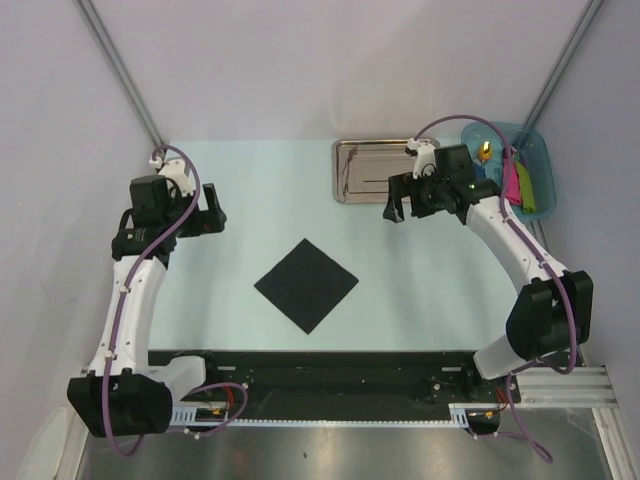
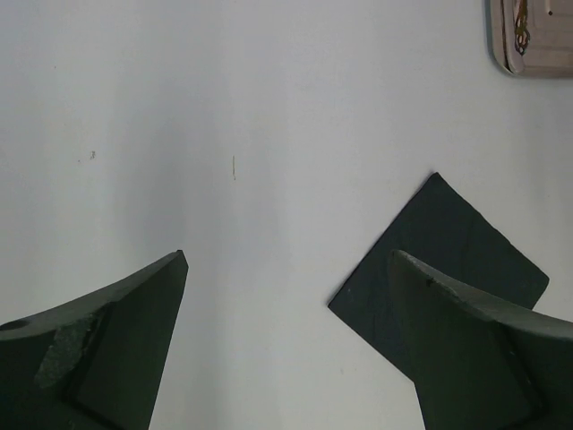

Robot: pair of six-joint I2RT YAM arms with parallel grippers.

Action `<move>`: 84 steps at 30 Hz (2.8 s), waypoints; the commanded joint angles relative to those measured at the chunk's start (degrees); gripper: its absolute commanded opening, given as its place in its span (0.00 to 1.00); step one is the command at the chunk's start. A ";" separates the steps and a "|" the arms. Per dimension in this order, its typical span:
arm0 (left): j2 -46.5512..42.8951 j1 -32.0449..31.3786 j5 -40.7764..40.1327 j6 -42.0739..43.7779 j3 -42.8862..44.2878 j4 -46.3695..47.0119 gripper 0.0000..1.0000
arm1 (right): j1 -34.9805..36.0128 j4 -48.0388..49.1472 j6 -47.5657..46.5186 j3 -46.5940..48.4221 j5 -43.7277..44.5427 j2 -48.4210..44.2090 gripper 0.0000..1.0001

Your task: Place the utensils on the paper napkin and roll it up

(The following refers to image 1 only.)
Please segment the black paper napkin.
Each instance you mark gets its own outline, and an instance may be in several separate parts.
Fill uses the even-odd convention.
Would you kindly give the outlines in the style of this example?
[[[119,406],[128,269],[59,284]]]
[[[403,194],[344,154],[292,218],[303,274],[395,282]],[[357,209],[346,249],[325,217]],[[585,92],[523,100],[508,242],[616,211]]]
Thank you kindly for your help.
[[[358,283],[356,276],[303,239],[254,287],[309,335]]]

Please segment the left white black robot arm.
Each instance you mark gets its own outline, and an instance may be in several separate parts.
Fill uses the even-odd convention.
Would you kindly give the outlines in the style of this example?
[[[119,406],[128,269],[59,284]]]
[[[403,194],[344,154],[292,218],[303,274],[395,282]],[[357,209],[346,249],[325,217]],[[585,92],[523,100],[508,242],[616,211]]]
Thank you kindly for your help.
[[[103,334],[87,374],[67,387],[68,400],[95,437],[163,433],[176,402],[190,392],[207,400],[220,390],[220,374],[200,356],[149,365],[155,303],[178,239],[225,228],[214,185],[206,183],[200,191],[206,209],[165,176],[130,183],[131,206],[111,242],[113,289]]]

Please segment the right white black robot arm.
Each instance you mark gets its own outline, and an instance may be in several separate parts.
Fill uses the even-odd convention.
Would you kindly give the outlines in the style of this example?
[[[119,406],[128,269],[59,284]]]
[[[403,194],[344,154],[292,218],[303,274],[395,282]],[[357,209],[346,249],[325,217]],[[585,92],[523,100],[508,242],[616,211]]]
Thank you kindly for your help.
[[[591,333],[591,277],[570,271],[536,241],[502,199],[500,187],[477,178],[466,146],[436,148],[411,139],[405,152],[413,169],[389,178],[384,219],[403,222],[405,200],[415,218],[441,211],[456,216],[487,245],[518,293],[504,335],[478,350],[475,367],[461,376],[463,393],[484,401],[496,391],[498,378],[559,351],[569,353],[562,371],[571,372]]]

